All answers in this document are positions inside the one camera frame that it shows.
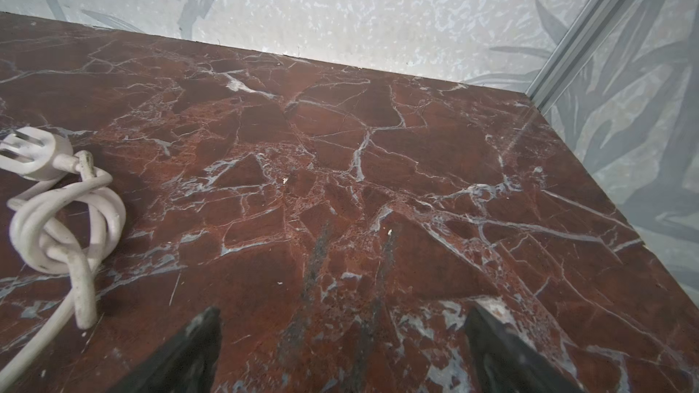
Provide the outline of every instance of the wall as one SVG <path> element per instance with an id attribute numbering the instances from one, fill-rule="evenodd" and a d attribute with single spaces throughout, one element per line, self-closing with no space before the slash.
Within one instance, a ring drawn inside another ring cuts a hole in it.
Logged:
<path id="1" fill-rule="evenodd" d="M 522 91 L 586 1 L 0 0 L 0 10 Z"/>
<path id="2" fill-rule="evenodd" d="M 699 302 L 699 0 L 636 0 L 546 113 Z"/>

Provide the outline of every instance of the black object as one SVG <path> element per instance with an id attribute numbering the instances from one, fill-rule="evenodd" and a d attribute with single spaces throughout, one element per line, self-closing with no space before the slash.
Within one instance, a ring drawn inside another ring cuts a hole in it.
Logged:
<path id="1" fill-rule="evenodd" d="M 483 307 L 471 309 L 464 329 L 483 393 L 582 393 Z"/>
<path id="2" fill-rule="evenodd" d="M 221 311 L 210 306 L 108 393 L 209 393 L 221 351 Z"/>

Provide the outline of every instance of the white power cord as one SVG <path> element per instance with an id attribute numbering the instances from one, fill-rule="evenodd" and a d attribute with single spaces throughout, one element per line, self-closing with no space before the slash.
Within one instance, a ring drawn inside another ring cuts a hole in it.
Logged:
<path id="1" fill-rule="evenodd" d="M 119 196 L 106 188 L 111 175 L 93 166 L 89 152 L 73 155 L 67 139 L 35 127 L 22 127 L 0 142 L 0 169 L 38 181 L 7 202 L 15 212 L 10 223 L 12 245 L 31 268 L 69 274 L 72 287 L 46 324 L 0 371 L 2 393 L 22 376 L 73 313 L 79 328 L 95 324 L 93 277 L 121 237 L 126 209 Z M 51 190 L 67 173 L 80 174 L 82 181 Z M 73 201 L 86 203 L 90 214 L 90 245 L 85 249 L 55 218 L 58 210 Z"/>

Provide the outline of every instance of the marble countertop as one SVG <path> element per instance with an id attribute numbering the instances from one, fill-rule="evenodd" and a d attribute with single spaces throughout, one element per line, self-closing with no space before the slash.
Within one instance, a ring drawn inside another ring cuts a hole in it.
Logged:
<path id="1" fill-rule="evenodd" d="M 474 303 L 590 392 L 699 386 L 699 310 L 522 94 L 0 13 L 25 125 L 90 150 L 128 222 L 97 326 L 18 391 L 103 391 L 216 305 L 215 392 L 468 392 Z M 11 216 L 0 364 L 69 289 Z"/>

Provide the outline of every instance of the power plug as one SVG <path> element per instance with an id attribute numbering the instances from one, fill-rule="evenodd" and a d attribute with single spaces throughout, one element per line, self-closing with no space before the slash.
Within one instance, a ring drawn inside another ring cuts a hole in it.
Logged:
<path id="1" fill-rule="evenodd" d="M 75 173 L 78 160 L 63 136 L 36 127 L 12 131 L 0 142 L 0 169 L 31 180 L 51 180 Z"/>

